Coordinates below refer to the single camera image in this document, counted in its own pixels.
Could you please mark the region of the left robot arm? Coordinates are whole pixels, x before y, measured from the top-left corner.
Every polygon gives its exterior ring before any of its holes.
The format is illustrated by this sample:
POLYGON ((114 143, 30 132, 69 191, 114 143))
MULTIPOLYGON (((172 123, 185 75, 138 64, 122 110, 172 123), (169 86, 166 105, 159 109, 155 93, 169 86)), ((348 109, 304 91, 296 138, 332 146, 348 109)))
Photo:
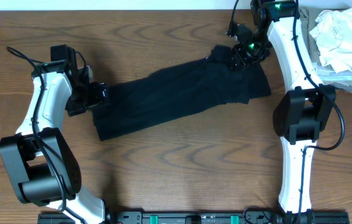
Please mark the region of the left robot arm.
POLYGON ((32 65, 34 86, 22 124, 0 140, 0 155, 17 199, 50 208, 38 223, 108 223, 105 202, 82 185, 80 166, 67 144, 64 116, 75 116, 108 102, 108 87, 92 80, 82 54, 68 45, 50 48, 42 62, 13 47, 7 51, 32 65))

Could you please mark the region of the black t-shirt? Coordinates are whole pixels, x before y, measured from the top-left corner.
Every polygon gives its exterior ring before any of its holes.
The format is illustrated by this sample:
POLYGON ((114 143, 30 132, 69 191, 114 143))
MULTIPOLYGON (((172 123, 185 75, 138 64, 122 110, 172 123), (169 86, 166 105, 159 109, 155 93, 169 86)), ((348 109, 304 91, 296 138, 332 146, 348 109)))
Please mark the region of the black t-shirt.
POLYGON ((230 47, 164 68, 146 78, 110 87, 110 102, 92 111, 100 140, 117 138, 217 105, 244 103, 271 94, 260 64, 235 70, 230 47))

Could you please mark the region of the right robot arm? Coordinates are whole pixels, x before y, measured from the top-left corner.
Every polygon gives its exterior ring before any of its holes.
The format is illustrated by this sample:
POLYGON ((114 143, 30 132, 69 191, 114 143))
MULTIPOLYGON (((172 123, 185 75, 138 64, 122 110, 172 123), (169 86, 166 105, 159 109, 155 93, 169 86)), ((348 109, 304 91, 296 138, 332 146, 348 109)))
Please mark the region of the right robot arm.
POLYGON ((345 213, 316 212, 310 200, 310 176, 317 140, 331 111, 337 110, 336 90, 325 85, 313 70, 302 36, 298 1, 251 1, 257 28, 231 20, 227 35, 238 44, 232 49, 231 67, 249 68, 262 62, 274 49, 282 71, 285 95, 273 112, 273 127, 283 150, 282 186, 278 196, 279 215, 270 223, 343 223, 345 213))

